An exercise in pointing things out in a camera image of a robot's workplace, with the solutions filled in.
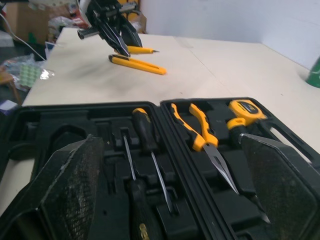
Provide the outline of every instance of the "yellow pliers handle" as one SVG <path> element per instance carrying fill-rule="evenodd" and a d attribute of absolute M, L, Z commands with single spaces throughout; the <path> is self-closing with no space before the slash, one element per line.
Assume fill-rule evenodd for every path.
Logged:
<path fill-rule="evenodd" d="M 177 106 L 174 103 L 171 103 L 171 111 L 173 116 L 176 118 L 177 122 L 186 128 L 188 134 L 192 139 L 192 149 L 197 152 L 200 152 L 205 144 L 212 144 L 215 147 L 218 147 L 218 139 L 210 133 L 210 126 L 208 119 L 203 111 L 201 111 L 193 103 L 189 106 L 189 112 L 195 116 L 201 124 L 201 135 L 196 132 L 191 126 L 189 126 L 179 115 Z"/>

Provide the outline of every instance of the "black screwdriver handle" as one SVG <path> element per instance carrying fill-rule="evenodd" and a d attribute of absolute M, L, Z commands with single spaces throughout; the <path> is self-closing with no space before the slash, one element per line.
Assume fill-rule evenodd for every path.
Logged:
<path fill-rule="evenodd" d="M 155 151 L 158 148 L 158 146 L 153 136 L 153 124 L 147 112 L 142 108 L 136 108 L 132 112 L 132 120 L 134 128 L 141 140 L 142 150 L 145 153 L 151 153 Z"/>
<path fill-rule="evenodd" d="M 164 240 L 161 227 L 146 199 L 146 185 L 137 179 L 129 183 L 131 202 L 131 239 Z"/>

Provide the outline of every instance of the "screwdriver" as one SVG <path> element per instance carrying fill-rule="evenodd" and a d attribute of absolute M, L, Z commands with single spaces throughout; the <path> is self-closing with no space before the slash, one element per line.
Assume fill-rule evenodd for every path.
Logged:
<path fill-rule="evenodd" d="M 154 154 L 154 151 L 157 149 L 158 146 L 157 146 L 156 140 L 153 137 L 153 126 L 152 126 L 151 120 L 147 112 L 142 108 L 136 108 L 135 110 L 133 110 L 132 119 L 133 119 L 135 130 L 137 131 L 141 140 L 142 150 L 145 153 L 151 153 L 151 157 L 155 165 L 156 173 L 159 177 L 161 188 L 164 194 L 166 205 L 168 207 L 169 212 L 172 214 L 174 212 L 174 207 L 169 197 L 168 191 L 166 189 L 164 179 L 162 178 L 156 156 Z"/>
<path fill-rule="evenodd" d="M 131 239 L 132 240 L 164 240 L 161 227 L 147 203 L 146 184 L 137 179 L 127 137 L 123 136 L 126 155 L 130 164 L 132 180 L 128 186 L 131 201 Z"/>

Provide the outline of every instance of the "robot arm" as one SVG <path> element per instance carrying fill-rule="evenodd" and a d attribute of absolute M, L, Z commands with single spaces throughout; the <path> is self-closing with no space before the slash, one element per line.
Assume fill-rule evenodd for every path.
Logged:
<path fill-rule="evenodd" d="M 80 39 L 99 34 L 118 53 L 129 57 L 128 46 L 142 47 L 136 29 L 122 15 L 137 11 L 135 2 L 121 5 L 117 0 L 80 0 L 82 18 L 90 25 L 78 31 Z"/>

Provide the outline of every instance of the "green object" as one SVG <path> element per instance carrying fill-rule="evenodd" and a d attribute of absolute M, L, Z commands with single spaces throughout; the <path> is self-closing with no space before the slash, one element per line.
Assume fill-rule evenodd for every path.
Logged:
<path fill-rule="evenodd" d="M 35 81 L 41 76 L 42 69 L 38 66 L 22 65 L 20 68 L 20 84 L 32 87 Z"/>
<path fill-rule="evenodd" d="M 31 44 L 36 44 L 37 43 L 37 39 L 35 37 L 35 35 L 32 32 L 28 33 L 28 42 Z"/>
<path fill-rule="evenodd" d="M 311 68 L 309 76 L 306 79 L 306 82 L 311 86 L 320 88 L 320 57 Z"/>

